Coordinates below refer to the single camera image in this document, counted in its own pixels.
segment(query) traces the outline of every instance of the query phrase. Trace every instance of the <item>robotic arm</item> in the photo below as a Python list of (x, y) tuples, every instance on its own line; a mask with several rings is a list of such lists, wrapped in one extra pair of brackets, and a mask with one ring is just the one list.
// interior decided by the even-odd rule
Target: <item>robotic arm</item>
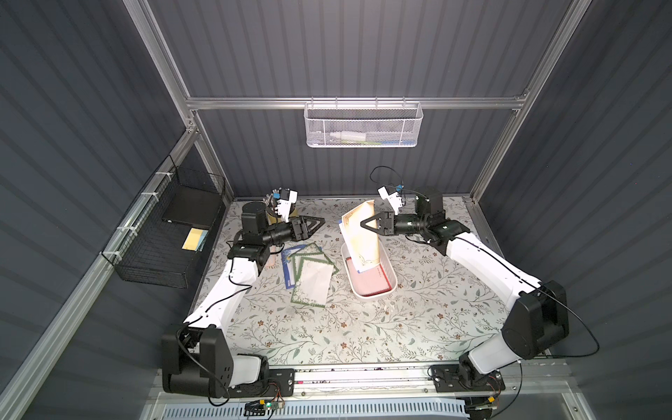
[[(228, 261), (207, 297), (182, 325), (172, 325), (161, 339), (163, 389), (166, 392), (219, 398), (233, 386), (250, 384), (258, 394), (268, 388), (265, 356), (231, 355), (224, 334), (243, 293), (252, 287), (271, 255), (271, 246), (310, 238), (325, 219), (291, 213), (292, 196), (280, 198), (273, 208), (264, 202), (243, 206), (243, 229), (233, 240)], [(269, 224), (267, 213), (285, 222)]]
[[(462, 264), (504, 302), (509, 316), (501, 332), (460, 357), (458, 374), (463, 385), (479, 386), (493, 370), (519, 359), (532, 359), (569, 334), (566, 308), (558, 304), (566, 305), (562, 286), (542, 284), (490, 251), (462, 223), (447, 219), (443, 197), (435, 188), (425, 187), (419, 193), (415, 213), (398, 214), (396, 202), (387, 191), (381, 192), (395, 211), (378, 213), (363, 220), (361, 226), (385, 236), (421, 235), (423, 242)], [(373, 220), (377, 228), (370, 226)]]

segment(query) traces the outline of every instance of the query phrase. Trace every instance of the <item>cable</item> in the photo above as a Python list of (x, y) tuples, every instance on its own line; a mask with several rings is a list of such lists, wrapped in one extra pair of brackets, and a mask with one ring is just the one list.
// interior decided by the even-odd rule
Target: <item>cable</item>
[(488, 384), (488, 386), (489, 386), (489, 387), (493, 390), (493, 392), (496, 394), (493, 398), (497, 400), (497, 408), (499, 408), (499, 393), (501, 393), (501, 391), (495, 391), (495, 387), (492, 386), (492, 385), (490, 384), (490, 382), (485, 382), (485, 383)]
[[(231, 271), (233, 271), (233, 260), (231, 261)], [(233, 283), (233, 284), (235, 284), (235, 285), (237, 285), (237, 286), (246, 286), (246, 287), (245, 287), (244, 289), (237, 290), (236, 292), (232, 293), (231, 295), (227, 296), (226, 298), (217, 300), (215, 303), (213, 303), (213, 304), (211, 304), (210, 306), (208, 306), (208, 308), (204, 311), (205, 313), (207, 313), (213, 306), (215, 306), (215, 305), (218, 304), (219, 302), (223, 302), (223, 301), (226, 300), (226, 299), (230, 299), (230, 298), (232, 298), (233, 296), (236, 296), (238, 293), (245, 292), (245, 291), (247, 291), (247, 290), (249, 290), (249, 289), (252, 289), (252, 286), (250, 286), (250, 285), (247, 285), (247, 284), (239, 284), (239, 283), (236, 283), (236, 282), (234, 282), (233, 280), (231, 280), (231, 271), (228, 273), (228, 280), (229, 280), (231, 283)], [(206, 368), (205, 366), (203, 366), (198, 360), (196, 360), (196, 359), (192, 356), (192, 354), (189, 352), (189, 350), (187, 350), (187, 348), (184, 346), (184, 344), (182, 343), (182, 341), (180, 341), (180, 339), (179, 339), (180, 334), (182, 334), (182, 331), (184, 331), (184, 329), (185, 329), (186, 327), (188, 327), (188, 326), (190, 326), (191, 324), (194, 324), (194, 323), (200, 321), (201, 319), (203, 319), (203, 316), (198, 317), (198, 319), (196, 319), (196, 320), (194, 320), (194, 321), (191, 321), (190, 323), (187, 323), (187, 324), (182, 325), (182, 327), (181, 327), (180, 329), (178, 329), (177, 332), (175, 333), (175, 338), (176, 338), (176, 340), (177, 340), (177, 345), (178, 345), (178, 347), (184, 352), (184, 354), (186, 354), (186, 355), (189, 357), (189, 359), (191, 359), (196, 365), (198, 365), (198, 367), (200, 367), (201, 369), (203, 369), (203, 371), (205, 371), (205, 373), (207, 373), (208, 375), (210, 375), (211, 377), (213, 377), (217, 382), (219, 382), (219, 385), (221, 385), (222, 388), (224, 389), (224, 391), (226, 391), (226, 401), (224, 401), (224, 402), (221, 403), (221, 404), (215, 404), (215, 403), (213, 403), (212, 400), (210, 399), (210, 396), (208, 395), (208, 402), (209, 402), (211, 405), (213, 405), (213, 406), (215, 406), (215, 407), (221, 407), (221, 406), (223, 406), (224, 404), (228, 403), (228, 401), (229, 401), (230, 398), (231, 398), (230, 395), (229, 395), (229, 393), (228, 393), (228, 387), (227, 387), (226, 385), (224, 385), (224, 383), (220, 380), (220, 378), (217, 377), (216, 374), (214, 374), (214, 373), (213, 373), (212, 371), (210, 371), (208, 368)]]
[[(276, 386), (276, 395), (275, 395), (275, 396), (273, 397), (273, 399), (271, 400), (271, 403), (274, 402), (274, 401), (275, 401), (276, 399), (278, 399), (278, 398), (282, 398), (282, 395), (280, 395), (280, 387), (278, 386), (278, 384), (276, 384), (275, 382), (268, 382), (268, 384), (269, 384), (269, 385), (270, 385), (270, 384), (273, 384), (273, 385)], [(268, 416), (268, 420), (271, 420), (271, 417), (273, 417), (273, 413), (275, 413), (275, 411), (276, 411), (275, 409), (271, 409), (271, 414)]]
[(282, 243), (282, 245), (280, 245), (279, 250), (277, 250), (276, 252), (271, 252), (271, 255), (279, 254), (279, 253), (282, 252), (283, 249), (285, 249), (285, 244), (284, 243)]
[(186, 327), (190, 326), (191, 324), (193, 324), (193, 323), (195, 323), (195, 322), (197, 322), (197, 321), (200, 321), (202, 318), (203, 318), (203, 317), (199, 317), (198, 319), (196, 319), (196, 320), (194, 320), (194, 321), (192, 321), (192, 322), (190, 322), (190, 323), (188, 323), (188, 324), (184, 324), (184, 325), (182, 325), (182, 327), (181, 327), (180, 329), (178, 329), (177, 332), (175, 333), (175, 339), (177, 340), (177, 346), (184, 352), (184, 354), (186, 354), (186, 355), (189, 357), (189, 359), (192, 360), (193, 363), (195, 363), (199, 368), (203, 369), (203, 370), (205, 371), (205, 373), (207, 373), (208, 375), (210, 375), (211, 377), (213, 377), (213, 379), (215, 379), (217, 382), (219, 382), (219, 385), (222, 386), (222, 388), (223, 388), (224, 391), (226, 392), (226, 401), (224, 401), (222, 404), (215, 404), (215, 403), (213, 403), (212, 400), (210, 399), (210, 396), (208, 395), (208, 402), (210, 402), (210, 404), (214, 405), (215, 407), (221, 407), (221, 406), (223, 406), (224, 404), (228, 403), (228, 401), (231, 399), (231, 396), (230, 396), (229, 393), (228, 393), (228, 387), (227, 387), (226, 385), (224, 385), (224, 383), (222, 382), (222, 380), (221, 380), (220, 378), (218, 378), (216, 374), (212, 373), (208, 368), (206, 368), (206, 367), (203, 366), (201, 363), (199, 363), (199, 361), (196, 360), (196, 359), (192, 356), (192, 354), (189, 352), (189, 350), (187, 350), (187, 348), (184, 347), (184, 344), (183, 344), (182, 341), (180, 341), (180, 339), (179, 339), (179, 335), (182, 334), (182, 331), (184, 331), (184, 329), (185, 329)]
[(428, 245), (428, 243), (426, 243), (426, 242), (423, 242), (423, 241), (416, 241), (415, 239), (411, 239), (411, 238), (409, 238), (408, 235), (404, 235), (404, 236), (406, 236), (406, 239), (408, 239), (410, 242), (419, 243), (420, 245)]
[(498, 413), (495, 413), (495, 415), (493, 415), (492, 417), (490, 417), (491, 419), (494, 419), (495, 417), (497, 417), (497, 416), (500, 415), (501, 413), (504, 413), (504, 412), (506, 411), (506, 409), (508, 409), (508, 408), (513, 404), (513, 402), (515, 401), (515, 399), (518, 398), (518, 395), (520, 395), (520, 388), (523, 387), (523, 364), (520, 363), (520, 361), (518, 361), (518, 366), (520, 366), (520, 385), (518, 385), (518, 391), (515, 393), (515, 396), (513, 397), (513, 400), (511, 400), (511, 402), (509, 403), (509, 405), (507, 405), (506, 407), (504, 407), (504, 408), (502, 409), (502, 411), (499, 411)]
[(500, 263), (505, 269), (509, 270), (509, 272), (511, 272), (511, 274), (513, 274), (515, 277), (517, 277), (521, 282), (523, 282), (523, 283), (527, 284), (529, 287), (531, 287), (531, 288), (533, 288), (533, 289), (535, 289), (535, 290), (538, 290), (539, 292), (541, 292), (541, 293), (547, 295), (549, 298), (555, 300), (555, 301), (556, 301), (559, 305), (561, 305), (563, 308), (567, 309), (572, 315), (574, 315), (574, 316), (576, 317), (576, 319), (579, 320), (579, 322), (583, 325), (583, 327), (586, 328), (586, 331), (588, 331), (588, 334), (590, 334), (590, 336), (593, 338), (593, 341), (595, 342), (595, 345), (597, 346), (597, 348), (595, 348), (595, 350), (593, 350), (593, 351), (590, 352), (590, 353), (586, 353), (586, 354), (577, 354), (577, 355), (554, 354), (554, 355), (546, 356), (547, 359), (585, 358), (585, 357), (588, 357), (588, 356), (592, 356), (593, 354), (596, 354), (596, 353), (599, 351), (599, 341), (597, 340), (597, 337), (595, 336), (595, 334), (593, 334), (593, 331), (591, 331), (591, 329), (586, 325), (586, 323), (583, 322), (583, 319), (581, 319), (581, 317), (580, 317), (579, 315), (576, 314), (576, 312), (574, 312), (573, 310), (571, 310), (567, 305), (565, 305), (564, 303), (562, 303), (562, 302), (559, 301), (558, 299), (555, 299), (555, 297), (553, 297), (553, 296), (549, 295), (548, 293), (546, 293), (545, 291), (541, 290), (539, 286), (535, 286), (535, 285), (533, 285), (533, 284), (527, 282), (526, 280), (524, 280), (522, 277), (520, 277), (520, 276), (517, 275), (515, 272), (513, 272), (513, 270), (510, 269), (506, 264), (504, 264), (503, 262), (499, 261), (499, 258), (497, 258), (497, 257), (495, 257), (494, 255), (492, 255), (487, 249), (485, 249), (485, 248), (481, 248), (481, 247), (479, 247), (479, 246), (476, 246), (475, 244), (471, 243), (470, 241), (467, 241), (465, 238), (460, 238), (460, 237), (454, 237), (454, 238), (456, 238), (456, 239), (460, 239), (461, 241), (464, 241), (464, 242), (468, 243), (469, 245), (471, 245), (471, 246), (473, 246), (473, 247), (475, 247), (475, 248), (477, 248), (477, 249), (479, 249), (479, 250), (481, 250), (481, 251), (484, 251), (486, 254), (490, 255), (495, 261), (497, 261), (498, 263)]
[(501, 390), (501, 387), (499, 386), (499, 382), (497, 381), (497, 378), (492, 376), (492, 375), (488, 375), (488, 378), (492, 378), (495, 381), (495, 384), (497, 384), (497, 395), (495, 395), (495, 397), (499, 397), (499, 395), (502, 393), (502, 390)]
[[(378, 166), (376, 166), (375, 168), (371, 169), (371, 172), (369, 173), (369, 179), (371, 179), (371, 182), (373, 182), (373, 183), (377, 183), (377, 184), (379, 184), (379, 185), (383, 185), (384, 187), (390, 187), (390, 188), (397, 189), (397, 187), (395, 187), (394, 185), (389, 185), (389, 184), (386, 184), (386, 183), (377, 182), (377, 181), (374, 181), (373, 178), (371, 178), (371, 175), (373, 175), (373, 174), (374, 174), (374, 171), (375, 171), (376, 169), (378, 169), (378, 168), (387, 168), (387, 169), (391, 170), (392, 172), (394, 172), (394, 174), (395, 174), (396, 176), (399, 177), (399, 179), (400, 179), (400, 181), (401, 181), (401, 182), (399, 183), (399, 185), (404, 185), (404, 178), (403, 178), (401, 175), (399, 175), (399, 172), (397, 172), (397, 171), (395, 171), (393, 168), (390, 168), (389, 166), (385, 166), (385, 165), (378, 165)], [(418, 196), (421, 196), (421, 197), (424, 197), (425, 199), (427, 199), (427, 196), (426, 196), (425, 194), (419, 193), (419, 192), (417, 192), (417, 191), (409, 190), (408, 188), (404, 188), (403, 186), (400, 188), (400, 190), (401, 190), (401, 191), (412, 192), (412, 193), (414, 193), (414, 194), (417, 194)]]
[(205, 310), (205, 312), (208, 312), (213, 306), (215, 306), (215, 305), (218, 304), (219, 302), (223, 302), (223, 301), (226, 300), (226, 299), (231, 299), (233, 296), (236, 296), (238, 293), (246, 292), (246, 291), (248, 291), (248, 290), (250, 290), (250, 289), (252, 289), (252, 286), (249, 286), (249, 287), (246, 288), (246, 289), (240, 289), (240, 290), (237, 290), (235, 293), (231, 294), (230, 296), (227, 296), (226, 298), (220, 299), (220, 300), (216, 301), (215, 303), (211, 304), (210, 306), (208, 306), (208, 308)]

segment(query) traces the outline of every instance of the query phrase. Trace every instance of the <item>floral tablecloth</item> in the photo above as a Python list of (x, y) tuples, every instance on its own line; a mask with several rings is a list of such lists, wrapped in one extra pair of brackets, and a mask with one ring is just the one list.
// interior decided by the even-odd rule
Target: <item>floral tablecloth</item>
[[(459, 263), (403, 236), (382, 238), (398, 278), (396, 292), (384, 300), (357, 300), (341, 258), (338, 222), (361, 203), (298, 201), (299, 214), (326, 219), (306, 242), (316, 242), (341, 270), (331, 278), (327, 307), (292, 304), (280, 256), (271, 256), (226, 333), (232, 351), (266, 355), (276, 366), (456, 360), (498, 332), (507, 312), (497, 296)], [(222, 273), (226, 241), (241, 228), (243, 204), (234, 202), (228, 212), (198, 303)], [(376, 207), (389, 210), (382, 200)], [(444, 208), (475, 233), (461, 197), (444, 198)], [(413, 203), (401, 212), (413, 212)]]

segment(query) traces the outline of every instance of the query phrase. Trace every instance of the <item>black wire basket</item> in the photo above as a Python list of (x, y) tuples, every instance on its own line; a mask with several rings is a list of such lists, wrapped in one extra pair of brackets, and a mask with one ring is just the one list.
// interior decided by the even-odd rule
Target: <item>black wire basket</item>
[[(119, 276), (127, 282), (190, 288), (198, 285), (208, 264), (226, 212), (222, 199), (224, 180), (219, 175), (185, 167), (176, 167), (170, 172), (145, 204), (132, 228), (126, 229), (118, 252), (106, 255)], [(182, 249), (192, 226), (164, 220), (166, 209), (185, 188), (198, 190), (200, 195), (219, 197), (214, 221), (210, 226), (198, 227), (208, 233), (196, 251)]]

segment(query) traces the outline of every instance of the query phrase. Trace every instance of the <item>wire mesh basket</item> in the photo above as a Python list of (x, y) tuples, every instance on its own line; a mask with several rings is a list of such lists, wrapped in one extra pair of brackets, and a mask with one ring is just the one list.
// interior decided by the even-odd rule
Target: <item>wire mesh basket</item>
[(306, 102), (310, 147), (414, 147), (423, 112), (419, 102)]
[[(166, 209), (183, 187), (217, 195), (221, 202), (202, 247), (196, 251), (182, 249), (191, 226), (163, 220)], [(175, 288), (198, 284), (224, 218), (223, 191), (224, 180), (219, 175), (185, 167), (173, 168), (127, 229), (118, 252), (108, 253), (106, 259), (128, 282)]]

